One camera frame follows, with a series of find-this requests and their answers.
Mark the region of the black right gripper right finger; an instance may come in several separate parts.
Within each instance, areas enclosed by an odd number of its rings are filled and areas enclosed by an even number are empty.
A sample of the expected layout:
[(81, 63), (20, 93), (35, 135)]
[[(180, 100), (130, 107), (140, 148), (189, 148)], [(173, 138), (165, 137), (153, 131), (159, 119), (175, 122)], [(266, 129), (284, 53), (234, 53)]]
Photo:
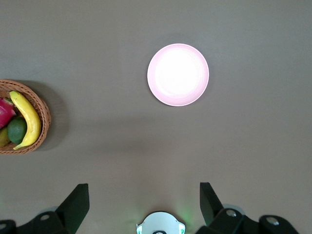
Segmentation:
[(205, 225), (198, 234), (298, 234), (286, 219), (263, 215), (254, 221), (234, 208), (224, 208), (209, 182), (200, 183), (200, 209)]

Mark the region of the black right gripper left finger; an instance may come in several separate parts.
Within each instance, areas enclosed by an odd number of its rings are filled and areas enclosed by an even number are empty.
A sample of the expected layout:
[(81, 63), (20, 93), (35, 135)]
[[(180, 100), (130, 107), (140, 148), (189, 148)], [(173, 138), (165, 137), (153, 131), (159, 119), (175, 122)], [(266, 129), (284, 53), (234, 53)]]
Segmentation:
[(79, 184), (56, 208), (17, 226), (11, 219), (0, 221), (2, 234), (75, 234), (90, 209), (89, 187)]

